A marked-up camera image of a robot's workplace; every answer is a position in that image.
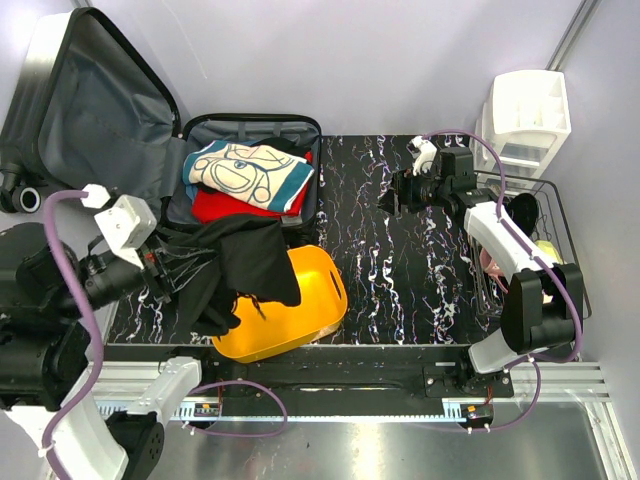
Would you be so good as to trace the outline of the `black cloth garment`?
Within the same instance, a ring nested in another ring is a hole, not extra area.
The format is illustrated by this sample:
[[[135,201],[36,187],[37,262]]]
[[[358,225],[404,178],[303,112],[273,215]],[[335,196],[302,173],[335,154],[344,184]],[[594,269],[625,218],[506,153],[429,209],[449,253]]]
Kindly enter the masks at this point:
[[[199,227],[161,228],[168,246],[190,254],[196,273],[177,291],[181,329],[221,337],[240,326],[234,313],[240,297],[255,306],[301,304],[281,223],[274,218],[232,215]]]

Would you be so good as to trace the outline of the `white teal cartoon towel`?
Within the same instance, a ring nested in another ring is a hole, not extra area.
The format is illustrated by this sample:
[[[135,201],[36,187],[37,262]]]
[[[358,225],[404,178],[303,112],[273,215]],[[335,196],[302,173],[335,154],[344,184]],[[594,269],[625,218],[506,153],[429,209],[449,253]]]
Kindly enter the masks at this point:
[[[307,160],[272,146],[215,140],[186,157],[182,180],[284,214],[313,174]]]

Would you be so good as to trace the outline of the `orange plastic bin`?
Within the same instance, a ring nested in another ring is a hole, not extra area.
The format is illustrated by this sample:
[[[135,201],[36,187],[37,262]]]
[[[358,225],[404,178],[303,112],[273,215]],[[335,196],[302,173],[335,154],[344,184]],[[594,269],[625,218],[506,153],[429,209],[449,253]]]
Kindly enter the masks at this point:
[[[252,363],[293,350],[334,333],[341,325],[348,296],[338,268],[322,248],[307,245],[289,251],[301,292],[301,304],[253,305],[239,298],[234,313],[240,325],[212,339],[223,356]]]

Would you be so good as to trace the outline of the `white black space suitcase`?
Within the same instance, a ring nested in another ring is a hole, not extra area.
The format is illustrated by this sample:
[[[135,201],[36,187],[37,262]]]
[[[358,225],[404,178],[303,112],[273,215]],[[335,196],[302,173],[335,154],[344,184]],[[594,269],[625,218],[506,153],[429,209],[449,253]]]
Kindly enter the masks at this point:
[[[294,114],[206,114],[180,120],[176,101],[152,67],[100,10],[40,18],[1,131],[1,208],[32,213],[44,188],[101,184],[145,199],[159,222],[199,223],[186,157],[215,140],[274,140],[321,166],[322,130]]]

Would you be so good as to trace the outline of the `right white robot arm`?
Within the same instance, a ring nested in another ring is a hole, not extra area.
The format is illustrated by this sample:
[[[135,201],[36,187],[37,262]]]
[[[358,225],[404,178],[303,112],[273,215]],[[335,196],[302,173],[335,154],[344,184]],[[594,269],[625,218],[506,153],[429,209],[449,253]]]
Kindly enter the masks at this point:
[[[490,373],[522,360],[548,360],[548,350],[583,334],[583,279],[574,263],[561,264],[541,250],[511,217],[503,194],[481,187],[467,147],[437,149],[415,137],[411,167],[393,173],[379,207],[390,215],[440,207],[475,240],[507,281],[499,329],[468,349],[469,362],[454,371],[454,384],[476,396]]]

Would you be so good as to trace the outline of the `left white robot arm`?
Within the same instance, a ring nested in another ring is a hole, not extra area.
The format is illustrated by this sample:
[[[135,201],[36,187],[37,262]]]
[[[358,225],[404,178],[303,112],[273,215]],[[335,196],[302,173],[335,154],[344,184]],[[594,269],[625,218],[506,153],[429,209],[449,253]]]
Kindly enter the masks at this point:
[[[78,259],[60,239],[55,210],[79,200],[95,213],[107,251]],[[146,479],[183,400],[208,394],[216,372],[175,356],[125,409],[103,416],[93,394],[104,366],[95,313],[167,273],[148,248],[156,226],[141,199],[89,184],[49,196],[39,223],[1,235],[1,407],[58,479]]]

